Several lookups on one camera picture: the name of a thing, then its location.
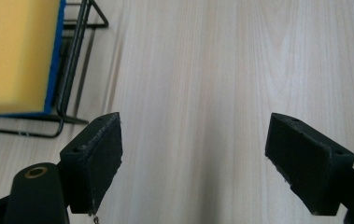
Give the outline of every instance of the metal wire frame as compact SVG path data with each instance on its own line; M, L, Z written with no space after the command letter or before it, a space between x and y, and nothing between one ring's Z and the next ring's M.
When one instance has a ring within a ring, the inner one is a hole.
M101 8L95 3L94 0L81 0L80 3L66 3L68 7L80 7L78 12L78 18L76 20L64 20L64 30L73 30L74 34L71 38L71 46L66 55L66 58L62 58L64 61L59 71L59 82L56 86L57 94L55 95L55 107L57 114L41 115L41 116L16 116L12 119L29 119L29 120L41 120L49 122L58 122L58 127L55 133L35 133L20 130L6 130L0 129L0 133L16 134L20 136L29 137L42 137L42 138L55 138L63 131L65 123L71 124L88 124L89 122L84 119L75 118L73 116L66 115L68 108L69 97L71 95L72 85L75 78L76 69L78 66L78 57L83 42L85 30L96 28L107 28L109 23L106 16L102 12ZM88 23L90 9L93 7L100 16L102 23Z

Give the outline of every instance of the black wire rack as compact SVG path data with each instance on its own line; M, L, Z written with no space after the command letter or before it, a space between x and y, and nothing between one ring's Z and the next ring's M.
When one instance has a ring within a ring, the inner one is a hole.
M76 19L64 19L63 44L60 50L60 65L57 75L56 94L54 95L54 112L40 116L15 116L11 119L29 119L47 122L57 122L58 127L54 133L36 133L25 130L1 129L0 133L16 134L28 137L55 138L63 131L65 123L88 124L85 119L79 119L66 114L74 83L75 73L78 66L78 58L86 29L107 28L109 23L106 16L95 3L94 0L81 0L79 3L66 2L65 10L69 7L78 7L78 17ZM92 7L99 15L102 23L89 23L89 15Z

